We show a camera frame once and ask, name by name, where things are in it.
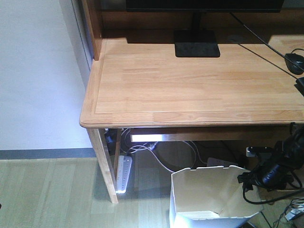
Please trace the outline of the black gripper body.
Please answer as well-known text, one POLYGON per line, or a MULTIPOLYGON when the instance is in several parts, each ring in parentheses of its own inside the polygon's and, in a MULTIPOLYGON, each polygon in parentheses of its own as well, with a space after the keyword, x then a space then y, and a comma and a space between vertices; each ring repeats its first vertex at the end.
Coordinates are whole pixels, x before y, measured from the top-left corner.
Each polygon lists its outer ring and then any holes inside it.
POLYGON ((283 190, 290 182, 290 167, 285 158, 268 159, 250 174, 250 185, 268 190, 283 190))

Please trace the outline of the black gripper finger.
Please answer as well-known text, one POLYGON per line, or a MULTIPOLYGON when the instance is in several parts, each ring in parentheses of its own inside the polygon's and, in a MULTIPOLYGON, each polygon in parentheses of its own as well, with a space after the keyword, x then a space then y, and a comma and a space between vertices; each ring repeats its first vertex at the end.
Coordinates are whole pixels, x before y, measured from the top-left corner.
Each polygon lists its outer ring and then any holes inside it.
POLYGON ((237 180, 243 184, 243 190, 253 190, 255 180, 250 172, 244 172, 238 175, 237 180))

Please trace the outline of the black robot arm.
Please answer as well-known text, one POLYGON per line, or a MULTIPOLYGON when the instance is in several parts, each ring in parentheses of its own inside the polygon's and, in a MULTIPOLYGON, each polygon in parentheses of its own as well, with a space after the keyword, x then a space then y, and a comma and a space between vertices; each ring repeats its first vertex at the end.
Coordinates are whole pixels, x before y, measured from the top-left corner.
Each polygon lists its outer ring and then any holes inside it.
POLYGON ((304 128, 297 129, 274 148, 247 147, 247 155, 257 156, 258 165, 250 172, 238 175, 245 192, 258 186, 267 190, 283 190, 294 179, 294 170, 304 165, 304 128))

